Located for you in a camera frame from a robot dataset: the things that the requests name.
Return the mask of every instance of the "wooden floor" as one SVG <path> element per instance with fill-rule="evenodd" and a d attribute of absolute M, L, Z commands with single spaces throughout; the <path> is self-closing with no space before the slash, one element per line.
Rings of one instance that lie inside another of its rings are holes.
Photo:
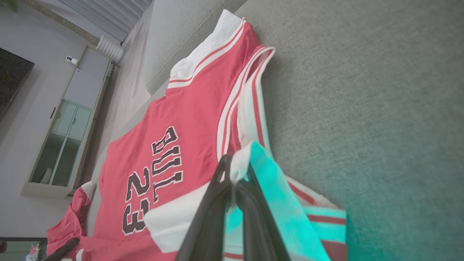
<path fill-rule="evenodd" d="M 150 98 L 143 82 L 142 65 L 152 10 L 153 2 L 123 43 L 125 53 L 119 63 L 121 68 L 116 68 L 103 98 L 86 165 L 76 186 L 92 178 L 95 162 L 113 134 Z"/>

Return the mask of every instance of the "couch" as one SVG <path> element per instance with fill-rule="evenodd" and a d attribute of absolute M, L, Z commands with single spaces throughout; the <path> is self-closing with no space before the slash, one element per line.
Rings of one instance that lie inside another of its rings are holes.
<path fill-rule="evenodd" d="M 349 260 L 464 260 L 464 3 L 154 1 L 152 97 L 113 140 L 164 95 L 171 67 L 224 8 L 276 47 L 262 79 L 275 160 L 348 211 Z"/>

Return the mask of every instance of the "television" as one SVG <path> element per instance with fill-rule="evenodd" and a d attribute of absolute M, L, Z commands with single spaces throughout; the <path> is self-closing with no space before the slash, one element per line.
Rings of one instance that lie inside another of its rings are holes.
<path fill-rule="evenodd" d="M 33 67 L 33 62 L 0 48 L 0 120 Z"/>

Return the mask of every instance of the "sofa seam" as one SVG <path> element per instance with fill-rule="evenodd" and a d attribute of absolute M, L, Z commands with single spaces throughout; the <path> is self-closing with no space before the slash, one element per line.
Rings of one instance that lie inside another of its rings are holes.
<path fill-rule="evenodd" d="M 168 61 L 163 65 L 163 67 L 161 68 L 161 70 L 151 79 L 149 80 L 148 83 L 146 83 L 146 85 L 150 85 L 156 78 L 158 78 L 158 76 L 161 74 L 161 72 L 163 72 L 167 65 L 174 59 L 174 57 L 179 54 L 182 50 L 185 49 L 186 45 L 189 44 L 190 42 L 192 42 L 193 38 L 195 35 L 198 34 L 198 32 L 201 32 L 201 30 L 205 27 L 205 24 L 207 22 L 209 22 L 213 16 L 219 11 L 221 10 L 221 7 L 225 6 L 227 3 L 229 3 L 231 0 L 225 0 L 224 2 L 222 2 L 221 4 L 218 5 L 218 7 L 216 7 L 216 9 L 212 12 L 212 14 L 206 18 L 206 20 L 203 21 L 203 23 L 201 23 L 201 25 L 195 30 L 195 32 L 182 44 L 182 46 L 168 59 Z"/>

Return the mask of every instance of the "white wall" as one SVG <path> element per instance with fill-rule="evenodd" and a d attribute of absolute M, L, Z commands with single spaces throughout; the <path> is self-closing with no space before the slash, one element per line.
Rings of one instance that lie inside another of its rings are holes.
<path fill-rule="evenodd" d="M 26 6 L 19 13 L 0 8 L 0 47 L 35 66 L 0 121 L 0 237 L 46 237 L 64 216 L 71 199 L 22 196 L 74 65 L 90 45 L 71 30 Z"/>
<path fill-rule="evenodd" d="M 71 7 L 63 4 L 59 0 L 40 0 L 40 3 L 41 5 L 61 15 L 63 18 L 69 20 L 71 23 L 88 31 L 93 36 L 100 37 L 102 36 L 102 34 L 104 34 L 105 37 L 108 37 L 108 39 L 110 39 L 111 41 L 119 44 L 119 40 L 109 35 L 96 24 L 90 22 L 87 18 L 80 15 L 78 12 L 74 11 Z"/>

